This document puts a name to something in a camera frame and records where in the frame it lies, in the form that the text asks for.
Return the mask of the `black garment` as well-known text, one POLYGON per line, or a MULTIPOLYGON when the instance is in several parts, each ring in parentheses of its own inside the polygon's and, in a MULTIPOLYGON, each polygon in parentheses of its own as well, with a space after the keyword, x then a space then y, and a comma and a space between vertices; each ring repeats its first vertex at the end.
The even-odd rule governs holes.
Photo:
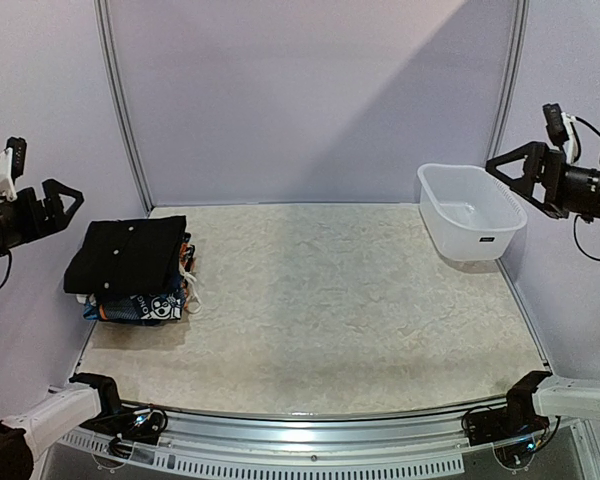
POLYGON ((64 273, 69 294, 130 296, 172 289, 186 218, 94 221, 64 273))

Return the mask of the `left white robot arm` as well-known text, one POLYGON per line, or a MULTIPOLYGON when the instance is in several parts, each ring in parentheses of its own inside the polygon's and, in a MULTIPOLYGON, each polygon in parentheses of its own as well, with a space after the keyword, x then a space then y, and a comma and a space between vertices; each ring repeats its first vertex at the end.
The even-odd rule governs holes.
MULTIPOLYGON (((0 203, 0 257, 12 260, 12 249, 66 229, 84 203, 83 194, 55 179, 42 183, 44 198, 31 188, 0 203)), ((29 479, 36 461, 74 428, 90 421, 108 434, 128 426, 111 377, 83 373, 29 411, 0 419, 0 479, 29 479)))

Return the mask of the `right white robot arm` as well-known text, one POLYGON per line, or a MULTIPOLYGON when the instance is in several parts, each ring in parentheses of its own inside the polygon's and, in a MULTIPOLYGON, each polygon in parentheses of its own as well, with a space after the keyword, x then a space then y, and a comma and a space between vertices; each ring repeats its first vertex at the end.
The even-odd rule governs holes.
MULTIPOLYGON (((542 106, 550 144, 532 141, 486 162, 485 170, 551 219, 600 220, 598 168, 578 165, 582 148, 574 125, 600 131, 557 103, 542 106)), ((579 380, 533 371, 507 392, 497 427, 517 436, 535 417, 572 417, 600 422, 600 380, 579 380)))

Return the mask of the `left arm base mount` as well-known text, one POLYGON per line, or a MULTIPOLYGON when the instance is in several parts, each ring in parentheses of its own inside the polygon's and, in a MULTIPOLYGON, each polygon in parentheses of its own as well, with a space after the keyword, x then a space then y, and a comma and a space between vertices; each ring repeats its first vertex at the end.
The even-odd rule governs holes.
POLYGON ((88 385, 97 391, 101 412, 82 423, 81 427, 109 436, 107 449, 112 456, 124 459, 131 456, 131 447, 124 445, 124 441, 156 446, 168 427, 169 416, 164 409, 151 404, 125 407, 112 377, 78 373, 69 381, 88 385))

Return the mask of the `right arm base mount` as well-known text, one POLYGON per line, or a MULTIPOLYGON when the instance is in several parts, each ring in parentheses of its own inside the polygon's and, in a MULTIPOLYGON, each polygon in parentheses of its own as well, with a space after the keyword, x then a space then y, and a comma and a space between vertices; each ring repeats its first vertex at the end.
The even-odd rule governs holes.
POLYGON ((503 407, 480 405, 467 410, 461 428, 469 444, 492 444, 494 457, 503 468, 512 472, 527 469, 561 426, 560 416, 551 421, 533 405, 541 382, 551 376, 548 371, 531 371, 508 390, 503 407))

